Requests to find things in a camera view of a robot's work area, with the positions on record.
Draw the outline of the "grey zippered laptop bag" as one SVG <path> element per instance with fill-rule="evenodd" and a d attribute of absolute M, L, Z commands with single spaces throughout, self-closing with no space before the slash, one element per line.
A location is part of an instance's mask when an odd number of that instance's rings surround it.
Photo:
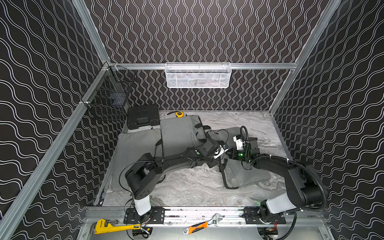
<path fill-rule="evenodd" d="M 220 144 L 226 144 L 228 150 L 230 150 L 236 149 L 233 137 L 240 134 L 240 128 L 234 127 L 222 130 L 209 130 L 207 137 L 216 140 Z M 232 160 L 226 155 L 226 152 L 219 163 L 219 170 L 222 173 L 223 182 L 227 189 L 238 189 L 271 179 L 271 174 L 268 171 L 256 169 L 246 161 Z"/>

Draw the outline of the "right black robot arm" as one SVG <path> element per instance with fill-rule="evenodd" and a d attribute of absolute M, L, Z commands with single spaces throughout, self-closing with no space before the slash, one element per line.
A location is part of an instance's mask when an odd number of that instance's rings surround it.
<path fill-rule="evenodd" d="M 260 216 L 269 218 L 281 213 L 299 210 L 323 211 L 329 194 L 311 164 L 302 164 L 287 158 L 261 154 L 254 150 L 229 149 L 230 159 L 247 163 L 251 168 L 272 172 L 284 178 L 286 192 L 264 200 L 260 205 Z"/>

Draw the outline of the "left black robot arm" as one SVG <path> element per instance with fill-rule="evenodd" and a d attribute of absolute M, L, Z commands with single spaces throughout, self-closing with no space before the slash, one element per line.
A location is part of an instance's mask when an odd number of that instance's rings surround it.
<path fill-rule="evenodd" d="M 163 176 L 203 164 L 216 165 L 219 157 L 227 150 L 228 146 L 224 142 L 207 139 L 197 147 L 189 147 L 171 156 L 154 157 L 150 153 L 142 155 L 125 173 L 137 214 L 143 216 L 151 211 L 150 194 Z"/>

